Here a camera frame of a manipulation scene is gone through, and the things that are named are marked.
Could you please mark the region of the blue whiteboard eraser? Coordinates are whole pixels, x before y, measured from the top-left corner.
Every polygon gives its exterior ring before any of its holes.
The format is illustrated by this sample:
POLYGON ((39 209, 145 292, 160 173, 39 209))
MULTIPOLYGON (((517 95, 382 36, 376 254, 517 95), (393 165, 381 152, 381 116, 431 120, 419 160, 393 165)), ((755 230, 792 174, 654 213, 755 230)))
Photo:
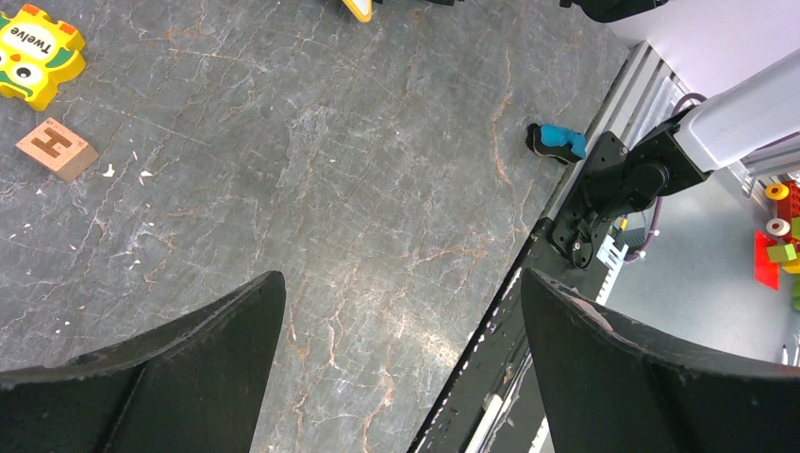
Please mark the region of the blue whiteboard eraser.
POLYGON ((530 124, 526 129, 525 144, 535 154, 565 164, 577 163, 587 157, 585 136, 567 127, 530 124))

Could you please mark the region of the yellow framed whiteboard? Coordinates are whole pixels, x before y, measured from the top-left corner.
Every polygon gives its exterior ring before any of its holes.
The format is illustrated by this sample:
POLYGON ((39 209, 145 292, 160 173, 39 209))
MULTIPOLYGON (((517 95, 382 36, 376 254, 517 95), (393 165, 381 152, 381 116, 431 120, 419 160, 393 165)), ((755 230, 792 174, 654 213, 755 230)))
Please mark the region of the yellow framed whiteboard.
POLYGON ((361 23, 369 23, 373 17, 373 0, 342 0, 347 9, 361 23))

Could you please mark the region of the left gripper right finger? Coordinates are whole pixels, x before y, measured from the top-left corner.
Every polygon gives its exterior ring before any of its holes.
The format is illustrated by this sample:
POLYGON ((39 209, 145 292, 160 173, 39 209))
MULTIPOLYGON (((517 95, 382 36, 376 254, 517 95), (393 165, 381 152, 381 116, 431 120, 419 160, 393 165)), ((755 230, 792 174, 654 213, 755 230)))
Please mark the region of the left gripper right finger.
POLYGON ((521 276, 558 452, 795 452, 799 371, 640 323, 545 273, 521 276))

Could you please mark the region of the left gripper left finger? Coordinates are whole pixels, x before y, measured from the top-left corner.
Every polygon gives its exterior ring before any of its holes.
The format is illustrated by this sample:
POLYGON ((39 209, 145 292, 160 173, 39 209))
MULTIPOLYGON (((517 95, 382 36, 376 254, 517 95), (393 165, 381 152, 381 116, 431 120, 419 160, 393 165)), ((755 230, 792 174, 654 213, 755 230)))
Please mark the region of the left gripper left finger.
POLYGON ((1 376, 5 452, 246 452, 280 337, 283 275, 56 367, 1 376))

